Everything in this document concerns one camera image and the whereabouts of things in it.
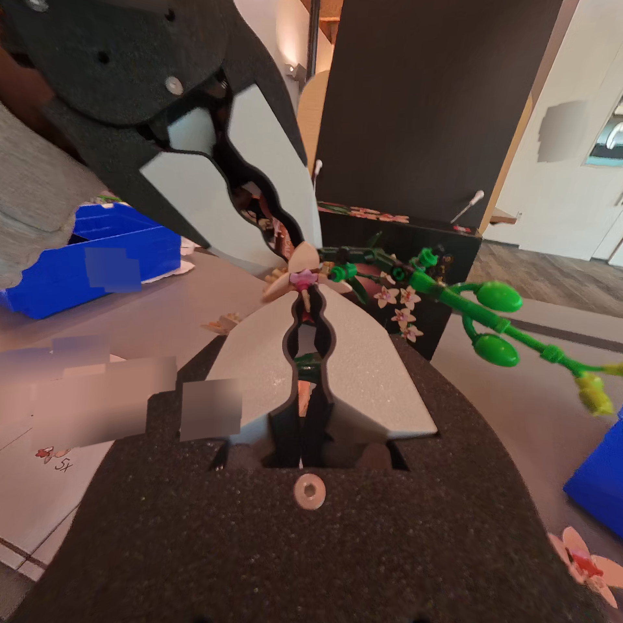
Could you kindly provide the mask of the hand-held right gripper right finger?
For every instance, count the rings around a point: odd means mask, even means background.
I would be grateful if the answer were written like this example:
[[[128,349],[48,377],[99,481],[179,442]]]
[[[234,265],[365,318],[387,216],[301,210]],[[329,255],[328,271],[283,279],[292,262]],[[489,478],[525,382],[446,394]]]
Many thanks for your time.
[[[437,433],[387,331],[363,309],[319,285],[310,295],[321,387],[332,439],[414,439]]]

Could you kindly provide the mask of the blue plastic bin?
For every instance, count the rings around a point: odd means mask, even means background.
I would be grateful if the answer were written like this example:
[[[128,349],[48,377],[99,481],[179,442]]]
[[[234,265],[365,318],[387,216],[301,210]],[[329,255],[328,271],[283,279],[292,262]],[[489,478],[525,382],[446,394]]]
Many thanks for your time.
[[[602,442],[565,483],[563,491],[622,539],[622,410]]]
[[[1,306],[41,320],[181,267],[181,236],[123,203],[78,208],[62,248],[41,253],[20,283],[1,291]]]

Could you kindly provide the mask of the green toy flower stem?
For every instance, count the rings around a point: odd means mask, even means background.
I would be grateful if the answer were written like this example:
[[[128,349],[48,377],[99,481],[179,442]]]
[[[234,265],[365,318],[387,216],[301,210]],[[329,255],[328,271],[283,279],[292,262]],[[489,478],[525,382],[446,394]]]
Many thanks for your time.
[[[569,371],[578,388],[580,401],[593,416],[616,414],[605,392],[603,376],[622,377],[622,364],[585,364],[570,358],[560,347],[545,344],[513,326],[508,317],[498,314],[516,312],[523,305],[521,296],[510,285],[492,281],[440,284],[426,272],[438,260],[429,247],[423,248],[407,264],[374,247],[322,247],[317,251],[321,271],[334,282],[351,285],[363,305],[367,304],[368,296],[358,277],[378,284],[385,280],[397,285],[389,290],[385,285],[381,286],[381,292],[375,295],[380,307],[396,304],[399,293],[402,305],[408,304],[406,295],[413,296],[417,302],[420,301],[417,294],[430,297],[459,314],[465,334],[481,359],[499,367],[515,367],[519,363],[519,354],[505,339],[509,337],[536,352],[542,360]],[[422,333],[414,325],[416,320],[412,312],[410,305],[395,308],[391,320],[398,323],[403,339],[415,342]]]

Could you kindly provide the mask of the dark partition panel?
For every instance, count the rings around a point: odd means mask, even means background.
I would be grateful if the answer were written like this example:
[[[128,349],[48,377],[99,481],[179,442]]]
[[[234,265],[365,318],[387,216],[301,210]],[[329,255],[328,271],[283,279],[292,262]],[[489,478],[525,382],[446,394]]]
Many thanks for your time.
[[[562,1],[344,1],[320,201],[477,228]]]

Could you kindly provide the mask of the white crumpled paper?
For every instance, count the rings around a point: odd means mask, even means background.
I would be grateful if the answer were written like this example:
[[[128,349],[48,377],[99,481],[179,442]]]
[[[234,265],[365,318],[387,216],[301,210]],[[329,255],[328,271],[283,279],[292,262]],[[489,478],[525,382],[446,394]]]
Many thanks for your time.
[[[175,268],[174,270],[171,270],[159,276],[155,276],[150,279],[144,280],[141,282],[141,284],[142,285],[151,284],[151,283],[160,281],[170,276],[184,275],[190,272],[192,269],[195,268],[195,265],[191,261],[188,260],[188,256],[192,255],[198,247],[199,246],[197,244],[193,243],[189,239],[182,238],[181,246],[180,246],[179,266]]]

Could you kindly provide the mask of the grey desk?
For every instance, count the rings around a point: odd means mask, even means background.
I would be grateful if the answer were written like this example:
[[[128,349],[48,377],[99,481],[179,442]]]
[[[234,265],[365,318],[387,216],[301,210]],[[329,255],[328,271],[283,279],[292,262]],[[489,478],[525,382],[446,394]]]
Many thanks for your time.
[[[181,384],[225,338],[190,346],[146,435],[115,442],[66,539],[9,622],[607,622],[551,547],[501,441],[471,403],[393,339],[439,427],[396,442],[399,470],[217,470],[222,442],[177,441]]]

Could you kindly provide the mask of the white instruction booklet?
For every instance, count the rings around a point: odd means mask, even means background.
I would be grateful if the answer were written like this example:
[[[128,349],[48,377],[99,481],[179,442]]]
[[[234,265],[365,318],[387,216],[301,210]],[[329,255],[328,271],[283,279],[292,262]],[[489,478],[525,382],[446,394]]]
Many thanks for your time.
[[[35,447],[32,407],[50,347],[1,355],[1,562],[38,580],[55,557],[113,441]]]

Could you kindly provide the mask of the round wooden board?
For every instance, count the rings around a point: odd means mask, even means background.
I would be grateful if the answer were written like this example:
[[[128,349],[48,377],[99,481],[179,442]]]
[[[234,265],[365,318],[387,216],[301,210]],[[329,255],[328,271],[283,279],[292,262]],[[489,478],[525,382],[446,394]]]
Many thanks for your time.
[[[313,173],[324,101],[330,70],[317,73],[303,88],[299,99],[297,123],[307,156],[308,171]]]

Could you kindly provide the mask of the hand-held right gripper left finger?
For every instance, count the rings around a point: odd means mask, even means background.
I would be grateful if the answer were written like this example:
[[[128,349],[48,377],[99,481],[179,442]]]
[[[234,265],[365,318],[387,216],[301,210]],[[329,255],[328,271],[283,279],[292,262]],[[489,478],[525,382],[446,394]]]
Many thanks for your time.
[[[208,381],[238,384],[242,414],[240,432],[230,436],[235,444],[274,444],[269,417],[282,411],[294,395],[293,363],[284,338],[294,325],[297,299],[296,292],[289,292],[246,317],[229,333],[207,375]]]

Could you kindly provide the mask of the dark tape strip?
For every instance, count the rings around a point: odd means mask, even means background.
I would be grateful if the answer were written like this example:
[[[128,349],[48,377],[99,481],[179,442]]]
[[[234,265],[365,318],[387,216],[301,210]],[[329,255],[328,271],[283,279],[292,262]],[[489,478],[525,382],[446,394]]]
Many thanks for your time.
[[[551,328],[543,325],[538,325],[530,322],[524,322],[520,320],[512,320],[511,324],[517,327],[519,330],[526,331],[528,333],[534,333],[547,338],[557,338],[564,341],[572,342],[579,345],[584,345],[591,348],[598,348],[610,351],[612,353],[622,354],[622,342],[604,339],[595,336],[585,335],[573,331],[561,330],[557,328]]]

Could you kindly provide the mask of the black box with orchid print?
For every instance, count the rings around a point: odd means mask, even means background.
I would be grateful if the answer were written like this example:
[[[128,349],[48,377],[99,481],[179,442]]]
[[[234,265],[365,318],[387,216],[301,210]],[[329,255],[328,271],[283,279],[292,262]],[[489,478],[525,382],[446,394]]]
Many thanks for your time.
[[[318,210],[326,247],[374,247],[383,249],[405,264],[429,247],[438,256],[437,264],[426,272],[440,284],[454,285],[467,281],[471,267],[482,244],[482,237],[473,228],[438,221],[416,219],[407,215],[391,214],[369,208],[342,206],[319,202]],[[382,285],[389,290],[392,285],[358,277],[368,296],[364,309],[390,334],[398,335],[401,329],[392,321],[394,308],[414,306],[415,327],[423,333],[415,342],[407,340],[427,361],[432,360],[450,318],[451,309],[423,294],[421,301],[408,297],[407,305],[397,303],[379,306],[375,295]]]

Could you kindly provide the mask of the person's left forearm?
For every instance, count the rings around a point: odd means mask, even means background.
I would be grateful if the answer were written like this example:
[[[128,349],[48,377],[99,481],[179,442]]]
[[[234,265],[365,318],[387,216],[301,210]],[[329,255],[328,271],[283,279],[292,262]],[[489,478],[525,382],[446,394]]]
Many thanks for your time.
[[[1,289],[18,285],[41,253],[64,247],[78,207],[105,191],[1,104]]]

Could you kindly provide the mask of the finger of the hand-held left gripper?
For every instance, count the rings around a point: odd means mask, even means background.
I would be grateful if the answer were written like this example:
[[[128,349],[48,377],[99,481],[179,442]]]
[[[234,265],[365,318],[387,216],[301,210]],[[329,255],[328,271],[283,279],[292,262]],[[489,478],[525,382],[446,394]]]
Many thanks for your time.
[[[174,208],[218,257],[232,262],[254,276],[264,277],[284,268],[290,260],[284,249],[270,244],[260,224],[242,214],[235,203],[235,191],[253,182],[250,169],[229,143],[228,126],[232,106],[217,131],[217,113],[208,106],[175,106],[166,111],[169,147],[140,169],[141,175]],[[272,224],[278,221],[271,214]]]
[[[307,165],[257,85],[233,97],[228,139],[292,243],[321,247],[320,217]]]

